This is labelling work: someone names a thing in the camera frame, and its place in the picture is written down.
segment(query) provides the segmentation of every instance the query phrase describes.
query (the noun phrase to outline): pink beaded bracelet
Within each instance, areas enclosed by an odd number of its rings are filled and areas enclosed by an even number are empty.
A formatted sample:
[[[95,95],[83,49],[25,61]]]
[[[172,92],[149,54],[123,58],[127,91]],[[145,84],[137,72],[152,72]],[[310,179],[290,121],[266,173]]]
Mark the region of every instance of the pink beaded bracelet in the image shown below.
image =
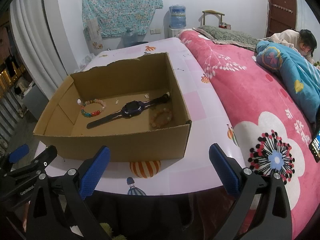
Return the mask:
[[[97,103],[99,105],[102,106],[102,109],[101,110],[98,110],[98,111],[95,111],[95,112],[92,112],[92,113],[87,113],[85,110],[84,110],[84,107],[89,105],[89,104],[93,104],[93,103]],[[92,117],[92,116],[97,116],[99,114],[101,114],[104,110],[106,109],[106,103],[103,102],[102,100],[100,99],[95,99],[95,100],[89,100],[89,101],[85,101],[83,103],[83,105],[81,106],[81,114],[85,117]]]
[[[168,113],[168,117],[164,121],[157,123],[156,119],[163,113]],[[164,109],[161,109],[159,112],[157,112],[153,117],[151,117],[150,124],[153,128],[161,128],[166,124],[168,124],[172,120],[172,117],[173,117],[173,114],[171,110],[168,108],[164,108]]]

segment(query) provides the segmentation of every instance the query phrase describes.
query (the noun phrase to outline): person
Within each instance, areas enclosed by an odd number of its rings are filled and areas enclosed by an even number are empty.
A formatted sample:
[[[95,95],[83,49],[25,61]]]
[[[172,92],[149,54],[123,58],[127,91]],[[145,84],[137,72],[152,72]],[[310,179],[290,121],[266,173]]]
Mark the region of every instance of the person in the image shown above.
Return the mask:
[[[275,33],[270,38],[266,38],[264,40],[281,43],[290,48],[294,48],[312,65],[315,63],[312,57],[313,52],[317,47],[317,41],[309,30],[301,30],[299,32],[294,30],[285,30],[281,33]]]

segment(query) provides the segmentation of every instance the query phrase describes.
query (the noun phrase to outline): green pillow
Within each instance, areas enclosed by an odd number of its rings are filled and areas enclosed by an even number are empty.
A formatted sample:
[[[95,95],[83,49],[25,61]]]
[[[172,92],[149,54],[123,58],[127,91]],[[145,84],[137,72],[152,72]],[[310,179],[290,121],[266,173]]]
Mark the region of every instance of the green pillow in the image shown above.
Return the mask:
[[[216,44],[232,44],[252,51],[256,50],[256,45],[260,41],[244,32],[222,29],[210,25],[204,25],[195,30]]]

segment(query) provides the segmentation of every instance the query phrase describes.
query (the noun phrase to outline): phone screen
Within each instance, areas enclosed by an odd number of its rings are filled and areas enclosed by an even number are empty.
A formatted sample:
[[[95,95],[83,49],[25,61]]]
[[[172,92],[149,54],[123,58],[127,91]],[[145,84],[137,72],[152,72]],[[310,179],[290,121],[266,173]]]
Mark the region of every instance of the phone screen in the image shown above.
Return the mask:
[[[309,145],[309,149],[313,154],[316,162],[320,161],[320,131]]]

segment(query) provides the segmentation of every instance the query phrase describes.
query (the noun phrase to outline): flower pattern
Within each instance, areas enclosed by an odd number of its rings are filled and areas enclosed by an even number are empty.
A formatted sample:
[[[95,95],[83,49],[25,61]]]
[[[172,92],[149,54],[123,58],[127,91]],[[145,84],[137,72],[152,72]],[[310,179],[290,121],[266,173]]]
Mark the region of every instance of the flower pattern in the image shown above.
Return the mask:
[[[286,185],[295,173],[294,162],[290,151],[292,146],[282,141],[278,133],[271,130],[271,134],[264,132],[258,137],[259,143],[250,149],[250,169],[256,174],[270,176],[273,171],[280,174]]]
[[[102,37],[118,37],[126,27],[144,35],[163,0],[82,0],[82,21],[97,18]]]
[[[300,146],[288,138],[284,124],[273,113],[262,112],[258,124],[243,121],[234,131],[244,160],[250,161],[255,173],[269,175],[276,170],[281,174],[292,210],[300,196],[299,177],[304,174],[305,161]]]

